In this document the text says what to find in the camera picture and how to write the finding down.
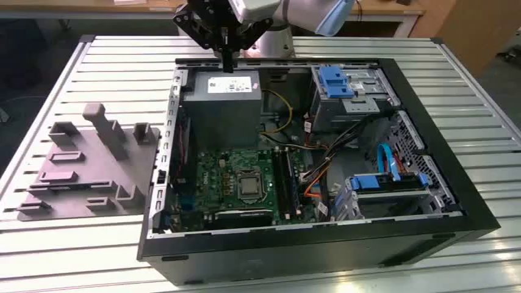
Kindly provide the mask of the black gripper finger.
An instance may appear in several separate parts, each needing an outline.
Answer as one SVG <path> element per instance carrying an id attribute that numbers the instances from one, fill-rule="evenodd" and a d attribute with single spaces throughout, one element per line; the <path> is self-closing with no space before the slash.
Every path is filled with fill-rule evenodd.
<path id="1" fill-rule="evenodd" d="M 228 73 L 233 73 L 236 66 L 236 54 L 247 50 L 255 44 L 261 35 L 268 31 L 273 24 L 273 19 L 267 18 L 248 25 L 247 28 L 236 23 L 228 27 Z"/>
<path id="2" fill-rule="evenodd" d="M 221 29 L 207 28 L 203 20 L 196 18 L 196 14 L 189 7 L 179 8 L 173 16 L 173 22 L 203 49 L 213 50 L 215 56 L 221 60 L 223 71 L 228 73 L 229 52 L 223 42 Z"/>

